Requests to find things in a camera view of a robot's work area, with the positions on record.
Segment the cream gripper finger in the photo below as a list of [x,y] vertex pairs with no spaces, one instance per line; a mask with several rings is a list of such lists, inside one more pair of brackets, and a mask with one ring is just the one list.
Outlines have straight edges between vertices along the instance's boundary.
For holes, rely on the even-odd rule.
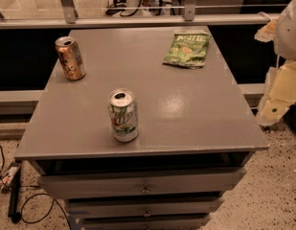
[[288,60],[280,68],[269,68],[256,120],[260,126],[273,126],[294,104],[296,104],[296,61]]
[[255,33],[254,38],[260,42],[273,41],[275,37],[277,22],[277,19],[272,19]]

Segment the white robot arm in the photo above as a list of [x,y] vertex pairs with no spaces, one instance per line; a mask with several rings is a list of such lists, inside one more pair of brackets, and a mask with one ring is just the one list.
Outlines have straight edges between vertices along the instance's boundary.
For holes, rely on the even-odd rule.
[[282,66],[269,68],[256,115],[260,126],[270,127],[296,104],[296,0],[287,5],[277,20],[258,30],[255,38],[272,39],[275,54],[285,59]]

